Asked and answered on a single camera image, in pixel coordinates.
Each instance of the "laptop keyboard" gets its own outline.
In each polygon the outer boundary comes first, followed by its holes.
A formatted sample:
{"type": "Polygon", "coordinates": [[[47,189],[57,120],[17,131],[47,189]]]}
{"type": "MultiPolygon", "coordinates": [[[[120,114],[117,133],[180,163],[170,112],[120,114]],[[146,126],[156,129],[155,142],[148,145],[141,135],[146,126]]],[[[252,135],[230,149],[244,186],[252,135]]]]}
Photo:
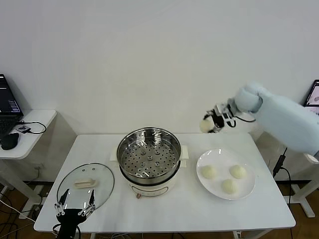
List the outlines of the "laptop keyboard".
{"type": "Polygon", "coordinates": [[[0,134],[7,133],[15,123],[16,119],[0,119],[0,134]]]}

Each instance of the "pot handle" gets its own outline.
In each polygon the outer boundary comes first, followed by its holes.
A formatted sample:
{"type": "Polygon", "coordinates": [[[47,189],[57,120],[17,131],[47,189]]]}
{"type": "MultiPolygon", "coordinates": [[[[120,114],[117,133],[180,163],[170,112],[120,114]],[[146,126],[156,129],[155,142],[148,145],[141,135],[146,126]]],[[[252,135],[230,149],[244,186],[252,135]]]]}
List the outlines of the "pot handle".
{"type": "Polygon", "coordinates": [[[117,149],[118,148],[113,148],[111,155],[110,155],[110,161],[118,163],[118,157],[117,157],[117,149]]]}
{"type": "Polygon", "coordinates": [[[181,146],[181,152],[180,152],[180,166],[182,168],[186,168],[186,161],[189,159],[188,156],[188,148],[186,145],[181,146]]]}

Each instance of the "white cooker base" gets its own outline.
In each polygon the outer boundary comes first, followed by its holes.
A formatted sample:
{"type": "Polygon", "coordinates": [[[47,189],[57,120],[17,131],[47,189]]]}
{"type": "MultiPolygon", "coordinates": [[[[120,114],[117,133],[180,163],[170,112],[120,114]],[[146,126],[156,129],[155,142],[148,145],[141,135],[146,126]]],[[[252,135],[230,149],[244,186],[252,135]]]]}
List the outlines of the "white cooker base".
{"type": "Polygon", "coordinates": [[[177,174],[175,174],[167,182],[156,185],[156,186],[140,186],[129,182],[130,188],[136,193],[137,198],[141,196],[145,197],[155,197],[167,193],[174,185],[177,179],[177,174]]]}

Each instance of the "white plate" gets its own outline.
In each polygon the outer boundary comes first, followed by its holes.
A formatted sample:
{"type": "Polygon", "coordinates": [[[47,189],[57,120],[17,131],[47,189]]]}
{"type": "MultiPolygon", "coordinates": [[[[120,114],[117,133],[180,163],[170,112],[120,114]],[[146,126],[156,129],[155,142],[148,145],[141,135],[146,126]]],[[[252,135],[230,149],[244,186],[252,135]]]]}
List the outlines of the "white plate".
{"type": "Polygon", "coordinates": [[[196,171],[202,185],[209,192],[223,199],[238,200],[245,198],[250,195],[255,188],[256,179],[251,167],[247,165],[242,158],[239,158],[234,153],[224,148],[212,149],[203,153],[197,161],[196,171]],[[236,164],[241,165],[246,169],[247,177],[236,179],[230,174],[229,168],[236,164]],[[206,179],[202,176],[201,167],[207,165],[215,167],[215,178],[206,179]],[[222,190],[222,182],[228,178],[233,179],[237,184],[238,190],[234,194],[227,194],[222,190]]]}

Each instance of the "round plate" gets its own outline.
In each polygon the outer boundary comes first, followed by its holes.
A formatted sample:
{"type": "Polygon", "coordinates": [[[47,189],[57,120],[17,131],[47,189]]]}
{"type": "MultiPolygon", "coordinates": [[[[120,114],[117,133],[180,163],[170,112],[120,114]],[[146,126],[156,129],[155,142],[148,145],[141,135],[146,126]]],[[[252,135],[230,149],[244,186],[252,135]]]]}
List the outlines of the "round plate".
{"type": "Polygon", "coordinates": [[[104,204],[110,197],[114,187],[112,171],[100,163],[81,165],[72,170],[62,180],[56,197],[59,202],[61,196],[67,192],[64,209],[84,209],[89,205],[91,196],[94,196],[96,209],[104,204]],[[86,187],[78,187],[76,183],[90,181],[86,187]]]}
{"type": "Polygon", "coordinates": [[[226,149],[212,149],[203,153],[197,161],[196,172],[202,185],[210,193],[223,199],[238,200],[245,198],[250,195],[255,188],[256,179],[251,167],[247,165],[243,159],[226,149]],[[236,179],[230,174],[229,168],[236,164],[241,165],[246,169],[247,177],[236,179]],[[202,176],[201,167],[207,165],[211,165],[216,169],[215,178],[206,179],[202,176]],[[226,179],[233,179],[236,182],[238,188],[236,193],[227,194],[223,191],[221,185],[226,179]]]}

